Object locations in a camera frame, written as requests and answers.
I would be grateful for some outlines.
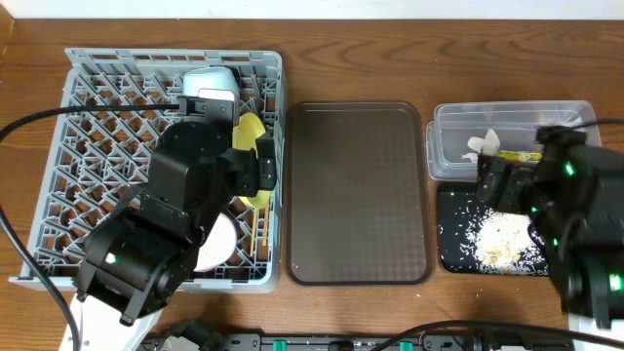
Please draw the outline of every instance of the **white wall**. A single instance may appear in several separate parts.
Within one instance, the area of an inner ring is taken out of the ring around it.
[[[624,0],[0,0],[0,3],[16,19],[624,19]]]

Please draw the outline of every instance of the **transparent bin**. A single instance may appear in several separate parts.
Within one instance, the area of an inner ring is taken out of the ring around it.
[[[461,156],[475,152],[468,147],[470,137],[485,137],[493,129],[500,149],[537,151],[538,127],[574,126],[595,121],[587,101],[475,102],[439,105],[434,121],[427,125],[427,168],[435,180],[475,181],[477,165]],[[587,143],[601,146],[598,128],[587,131]]]
[[[271,192],[269,214],[259,212],[254,250],[254,211],[234,198],[227,210],[236,218],[236,252],[214,270],[195,272],[178,290],[273,291],[280,273],[287,105],[280,55],[266,51],[173,49],[70,48],[65,52],[72,69],[63,89],[62,106],[176,103],[182,94],[184,73],[207,66],[232,70],[240,88],[241,114],[253,112],[273,133],[277,185]],[[75,290],[72,280],[84,258],[84,240],[109,216],[128,186],[147,181],[158,136],[179,120],[171,110],[84,112],[58,117],[28,250],[60,290]],[[9,280],[34,290],[45,289],[26,264],[18,277]]]

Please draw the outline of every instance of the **wooden table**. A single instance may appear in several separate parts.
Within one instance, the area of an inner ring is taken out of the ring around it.
[[[428,122],[445,102],[585,99],[600,117],[624,115],[623,22],[20,19],[0,66],[0,126],[59,106],[71,68],[65,47],[274,50],[290,106],[405,100]],[[0,145],[0,200],[24,242],[55,122],[28,125]],[[621,131],[601,130],[604,145],[624,151]],[[437,184],[428,183],[434,215]],[[58,349],[65,321],[47,293],[7,282],[20,267],[0,239],[0,350]],[[157,328],[185,318],[222,332],[308,334],[393,334],[468,318],[567,326],[546,278],[458,275],[440,265],[421,287],[303,288],[283,273],[270,294],[177,293]]]

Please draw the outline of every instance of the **gray dish rack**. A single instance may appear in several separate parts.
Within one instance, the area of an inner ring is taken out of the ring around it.
[[[279,54],[265,51],[66,49],[69,71],[62,106],[175,103],[189,70],[225,66],[240,87],[241,114],[255,113],[273,132],[278,181],[271,193],[268,229],[259,212],[251,253],[253,209],[233,198],[236,252],[213,271],[195,273],[179,291],[270,293],[279,282],[282,165],[287,83]],[[72,277],[89,232],[104,220],[125,189],[147,181],[158,136],[179,118],[171,111],[71,113],[58,117],[28,249],[60,290]],[[10,281],[44,290],[24,264]]]

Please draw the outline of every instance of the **yellow bowl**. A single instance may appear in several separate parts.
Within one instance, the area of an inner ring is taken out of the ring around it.
[[[255,140],[261,137],[266,130],[264,125],[256,115],[251,112],[244,114],[238,123],[238,126],[234,127],[232,131],[232,147],[239,150],[255,150],[257,156],[257,146],[255,146]],[[264,209],[271,197],[271,192],[267,190],[258,190],[257,194],[252,198],[241,196],[241,201],[247,206],[252,206],[256,209]]]

